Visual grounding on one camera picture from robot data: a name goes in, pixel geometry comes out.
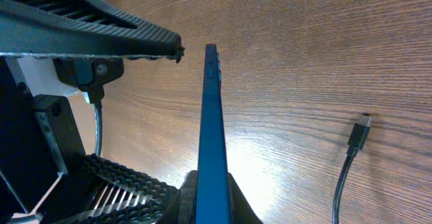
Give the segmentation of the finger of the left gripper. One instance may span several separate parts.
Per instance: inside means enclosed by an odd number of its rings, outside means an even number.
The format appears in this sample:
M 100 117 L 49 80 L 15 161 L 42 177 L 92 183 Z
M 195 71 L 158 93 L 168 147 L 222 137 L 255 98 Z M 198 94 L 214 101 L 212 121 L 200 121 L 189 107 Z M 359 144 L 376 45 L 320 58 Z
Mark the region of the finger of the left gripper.
M 1 55 L 180 61 L 181 36 L 102 0 L 1 0 Z
M 156 223 L 178 189 L 119 163 L 86 155 L 79 170 L 96 182 L 65 217 L 55 223 Z

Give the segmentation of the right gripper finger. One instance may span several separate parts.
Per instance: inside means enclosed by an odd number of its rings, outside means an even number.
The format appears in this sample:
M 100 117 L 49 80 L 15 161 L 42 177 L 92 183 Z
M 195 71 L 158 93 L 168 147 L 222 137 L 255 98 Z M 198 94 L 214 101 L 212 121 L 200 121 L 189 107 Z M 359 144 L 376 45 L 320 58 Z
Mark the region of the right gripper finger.
M 202 189 L 198 171 L 190 171 L 163 211 L 159 223 L 261 223 L 231 173 L 226 177 L 225 194 Z

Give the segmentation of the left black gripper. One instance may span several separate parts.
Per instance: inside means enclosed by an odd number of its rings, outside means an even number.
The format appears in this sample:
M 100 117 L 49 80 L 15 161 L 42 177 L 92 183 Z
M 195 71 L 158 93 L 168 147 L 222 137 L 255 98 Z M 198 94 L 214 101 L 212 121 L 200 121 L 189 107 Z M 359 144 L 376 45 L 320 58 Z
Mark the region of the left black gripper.
M 68 101 L 82 92 L 101 153 L 103 87 L 124 73 L 121 59 L 1 58 L 1 222 L 55 223 L 96 181 L 79 170 L 86 156 Z

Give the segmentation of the blue Galaxy smartphone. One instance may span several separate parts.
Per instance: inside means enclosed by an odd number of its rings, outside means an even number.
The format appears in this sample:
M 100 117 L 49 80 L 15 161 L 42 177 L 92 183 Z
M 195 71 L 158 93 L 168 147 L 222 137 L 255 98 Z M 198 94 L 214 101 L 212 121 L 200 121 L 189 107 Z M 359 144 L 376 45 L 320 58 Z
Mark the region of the blue Galaxy smartphone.
M 221 103 L 221 72 L 217 46 L 205 45 L 205 69 L 202 89 L 198 176 L 202 189 L 209 188 L 210 196 L 217 190 L 225 194 L 227 155 L 223 110 Z

